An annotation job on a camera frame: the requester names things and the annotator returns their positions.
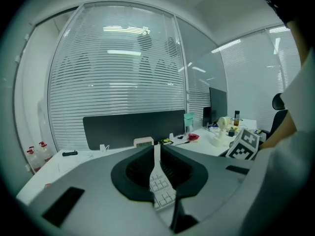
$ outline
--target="office chair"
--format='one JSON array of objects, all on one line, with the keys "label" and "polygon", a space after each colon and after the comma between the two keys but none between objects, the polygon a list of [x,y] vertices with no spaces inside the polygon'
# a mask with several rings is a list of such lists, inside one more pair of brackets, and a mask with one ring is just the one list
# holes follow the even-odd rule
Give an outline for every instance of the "office chair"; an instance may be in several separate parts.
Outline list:
[{"label": "office chair", "polygon": [[261,132],[266,134],[266,140],[272,136],[272,134],[277,130],[277,128],[280,126],[280,124],[283,122],[286,114],[287,114],[287,109],[285,109],[284,102],[280,98],[281,93],[277,93],[275,97],[272,100],[272,107],[275,110],[279,110],[275,117],[274,121],[272,123],[272,127],[270,132],[267,130],[262,129]]}]

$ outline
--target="computer monitor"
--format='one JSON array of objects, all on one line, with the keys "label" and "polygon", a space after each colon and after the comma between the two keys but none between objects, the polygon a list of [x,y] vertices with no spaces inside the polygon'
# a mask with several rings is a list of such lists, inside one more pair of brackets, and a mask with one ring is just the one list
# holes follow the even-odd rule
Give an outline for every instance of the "computer monitor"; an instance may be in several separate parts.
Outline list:
[{"label": "computer monitor", "polygon": [[210,89],[211,100],[211,122],[218,121],[220,117],[227,116],[227,99],[226,92],[215,89]]}]

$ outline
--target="brown bottle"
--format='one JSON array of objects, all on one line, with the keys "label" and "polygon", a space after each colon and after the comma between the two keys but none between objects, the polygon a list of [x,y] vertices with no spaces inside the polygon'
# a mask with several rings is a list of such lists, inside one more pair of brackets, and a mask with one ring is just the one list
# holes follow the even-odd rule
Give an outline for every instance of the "brown bottle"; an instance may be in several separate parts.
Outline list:
[{"label": "brown bottle", "polygon": [[234,126],[238,126],[238,124],[240,124],[240,111],[235,110]]}]

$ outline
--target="keyboard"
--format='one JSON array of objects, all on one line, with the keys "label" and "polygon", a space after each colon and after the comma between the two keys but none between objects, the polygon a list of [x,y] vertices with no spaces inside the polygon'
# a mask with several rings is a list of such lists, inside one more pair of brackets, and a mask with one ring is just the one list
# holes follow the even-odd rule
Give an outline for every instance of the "keyboard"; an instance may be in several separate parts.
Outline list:
[{"label": "keyboard", "polygon": [[176,191],[164,173],[151,174],[150,189],[155,195],[154,208],[156,210],[161,210],[174,204]]}]

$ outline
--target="desk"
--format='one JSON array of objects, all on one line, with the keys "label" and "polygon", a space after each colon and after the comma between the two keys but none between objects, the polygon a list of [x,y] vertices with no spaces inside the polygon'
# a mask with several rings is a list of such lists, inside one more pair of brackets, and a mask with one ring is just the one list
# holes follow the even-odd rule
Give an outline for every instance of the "desk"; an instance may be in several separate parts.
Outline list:
[{"label": "desk", "polygon": [[[239,127],[240,128],[245,127],[247,129],[256,129],[257,124],[255,120],[245,119],[243,121],[240,121]],[[235,136],[234,137],[226,136],[227,141],[226,145],[222,147],[215,147],[211,144],[211,138],[215,137],[217,135],[216,133],[212,133],[204,128],[195,130],[193,133],[200,136],[196,142],[178,145],[178,147],[207,155],[219,156],[227,149],[229,149],[229,143],[235,139]],[[174,138],[173,145],[184,143],[185,141],[187,141],[185,136],[181,140]],[[78,155],[66,157],[62,156],[62,153],[71,152],[71,150],[60,150],[40,169],[39,172],[37,172],[27,182],[27,184],[18,193],[16,198],[28,206],[31,203],[31,201],[44,189],[44,186],[46,184],[58,180],[59,178],[61,178],[63,175],[65,175],[67,172],[74,169],[78,165],[91,159],[108,156],[131,148],[133,147],[110,149],[106,152],[101,152],[100,150],[88,151],[81,150],[78,151]]]},{"label": "desk", "polygon": [[[256,129],[257,122],[256,120],[244,119],[240,121],[239,128]],[[215,147],[212,145],[211,140],[219,134],[219,128],[218,132],[210,132],[205,128],[199,128],[193,131],[192,133],[199,136],[198,140],[190,142],[188,144],[178,145],[178,147],[213,156],[219,156],[227,149],[229,149],[230,142],[233,142],[234,139],[236,138],[236,136],[230,137],[226,133],[224,146]],[[174,138],[173,145],[176,146],[176,144],[184,143],[186,141],[187,136],[184,136],[184,138],[181,140]]]}]

